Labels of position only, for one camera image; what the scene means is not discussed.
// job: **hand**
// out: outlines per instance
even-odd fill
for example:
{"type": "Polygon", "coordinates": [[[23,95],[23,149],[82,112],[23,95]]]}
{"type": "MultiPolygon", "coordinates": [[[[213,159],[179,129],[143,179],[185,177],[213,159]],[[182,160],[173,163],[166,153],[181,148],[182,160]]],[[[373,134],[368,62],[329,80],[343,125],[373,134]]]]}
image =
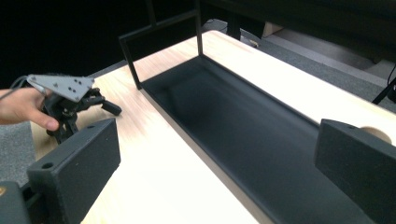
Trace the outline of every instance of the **hand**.
{"type": "MultiPolygon", "coordinates": [[[[0,90],[0,97],[10,90],[0,90]]],[[[21,88],[0,100],[0,124],[30,120],[49,130],[58,130],[58,121],[40,111],[45,97],[35,88],[21,88]]]]}

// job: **bolt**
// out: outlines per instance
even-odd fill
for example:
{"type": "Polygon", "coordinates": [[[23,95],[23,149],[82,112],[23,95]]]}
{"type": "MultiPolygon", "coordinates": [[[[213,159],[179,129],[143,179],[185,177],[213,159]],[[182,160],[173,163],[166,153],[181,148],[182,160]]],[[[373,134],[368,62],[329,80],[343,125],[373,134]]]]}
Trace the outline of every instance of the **bolt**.
{"type": "Polygon", "coordinates": [[[7,188],[4,186],[0,186],[0,196],[2,196],[4,193],[6,193],[7,188]]]}

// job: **dark background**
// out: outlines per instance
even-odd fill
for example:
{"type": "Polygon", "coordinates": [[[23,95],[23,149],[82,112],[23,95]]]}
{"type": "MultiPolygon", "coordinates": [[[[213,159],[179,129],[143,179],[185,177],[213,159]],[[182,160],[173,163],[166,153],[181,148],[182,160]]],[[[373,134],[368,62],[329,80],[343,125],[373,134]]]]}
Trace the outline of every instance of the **dark background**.
{"type": "MultiPolygon", "coordinates": [[[[192,0],[153,0],[153,5],[157,21],[194,7],[192,0]]],[[[229,16],[219,8],[202,9],[203,22],[229,16]]],[[[147,25],[144,0],[2,1],[0,88],[29,74],[88,76],[123,60],[118,37],[147,25]]],[[[195,34],[195,27],[187,29],[195,34]]]]}

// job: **wooden table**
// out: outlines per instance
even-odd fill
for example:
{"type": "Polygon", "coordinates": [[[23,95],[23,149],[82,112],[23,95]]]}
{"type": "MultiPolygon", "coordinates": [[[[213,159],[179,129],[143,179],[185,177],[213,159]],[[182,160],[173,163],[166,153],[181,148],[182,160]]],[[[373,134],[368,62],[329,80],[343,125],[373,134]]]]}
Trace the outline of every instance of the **wooden table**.
{"type": "MultiPolygon", "coordinates": [[[[313,121],[336,119],[370,127],[396,143],[396,117],[387,110],[222,33],[205,33],[203,40],[205,55],[313,121]]],[[[145,80],[196,55],[193,38],[134,66],[145,80]]],[[[214,170],[205,153],[192,150],[183,141],[136,89],[128,66],[97,78],[95,86],[123,110],[116,118],[121,164],[83,223],[271,223],[257,214],[243,192],[227,183],[222,172],[214,170]]],[[[78,127],[110,117],[92,107],[78,115],[78,127]]],[[[56,143],[39,127],[32,125],[32,131],[39,159],[56,143]]]]}

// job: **finger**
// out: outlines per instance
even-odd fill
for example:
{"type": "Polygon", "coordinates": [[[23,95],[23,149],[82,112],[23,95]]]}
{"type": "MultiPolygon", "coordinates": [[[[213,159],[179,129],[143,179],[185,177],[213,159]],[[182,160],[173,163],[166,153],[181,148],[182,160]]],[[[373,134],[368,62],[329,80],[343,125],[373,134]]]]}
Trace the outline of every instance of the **finger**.
{"type": "Polygon", "coordinates": [[[59,122],[55,118],[50,117],[38,110],[34,110],[29,113],[28,119],[49,131],[56,131],[59,128],[59,122]]]}

